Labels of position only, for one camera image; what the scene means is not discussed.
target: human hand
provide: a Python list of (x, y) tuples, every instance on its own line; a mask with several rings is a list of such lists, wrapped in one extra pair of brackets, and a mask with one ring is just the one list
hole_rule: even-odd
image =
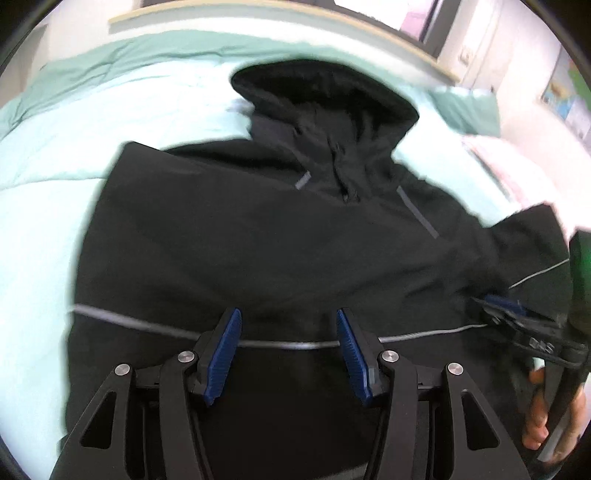
[[(530, 382), (534, 385), (544, 384), (545, 369), (540, 368), (530, 372)], [(586, 397), (583, 386), (579, 388), (570, 404), (570, 423), (564, 431), (558, 445), (554, 449), (554, 455), (547, 462), (548, 466), (555, 465), (564, 460), (574, 450), (579, 436), (585, 427)], [(548, 436), (548, 405), (544, 399), (544, 391), (539, 389), (531, 401), (530, 412), (526, 418), (523, 432), (523, 445), (530, 450), (540, 448)]]

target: finger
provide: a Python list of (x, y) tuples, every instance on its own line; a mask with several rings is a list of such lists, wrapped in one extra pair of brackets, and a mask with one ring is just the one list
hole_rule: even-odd
[(529, 450), (537, 450), (542, 445), (540, 442), (536, 442), (527, 433), (524, 433), (521, 437), (521, 443), (523, 443), (523, 446)]
[(537, 427), (530, 422), (525, 424), (525, 433), (538, 443), (542, 443), (548, 437), (548, 429), (545, 426)]
[(532, 370), (530, 372), (530, 382), (534, 385), (543, 385), (545, 372), (546, 369), (544, 367), (537, 370)]
[(531, 400), (530, 413), (528, 420), (533, 422), (536, 427), (544, 427), (548, 421), (548, 405), (544, 399), (544, 391), (538, 390)]

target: blue gripper pad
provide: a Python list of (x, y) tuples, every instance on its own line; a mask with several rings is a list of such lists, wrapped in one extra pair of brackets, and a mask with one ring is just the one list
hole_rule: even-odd
[(527, 316), (527, 309), (523, 308), (519, 303), (514, 302), (513, 300), (499, 297), (498, 295), (486, 295), (484, 301), (497, 305), (502, 309), (507, 309), (517, 315)]
[(373, 399), (369, 389), (369, 369), (343, 310), (337, 312), (336, 331), (339, 337), (340, 350), (349, 371), (349, 380), (353, 392), (365, 406), (368, 406)]
[(242, 315), (240, 310), (235, 309), (207, 367), (207, 387), (203, 399), (208, 407), (222, 394), (241, 333)]

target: bed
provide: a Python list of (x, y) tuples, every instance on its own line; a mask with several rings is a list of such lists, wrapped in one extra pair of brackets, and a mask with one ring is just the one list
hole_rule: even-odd
[[(462, 105), (469, 92), (441, 81), (417, 85), (347, 51), (176, 30), (47, 65), (0, 109), (0, 382), (9, 385), (0, 390), (0, 435), (32, 480), (49, 477), (65, 434), (64, 341), (77, 252), (121, 145), (247, 138), (250, 105), (232, 90), (230, 75), (247, 64), (294, 57), (349, 64), (409, 99), (420, 120), (393, 161), (453, 195), (482, 225), (522, 208), (463, 141), (467, 133), (491, 132), (450, 126), (449, 105)], [(487, 120), (488, 129), (500, 129), (494, 109)]]

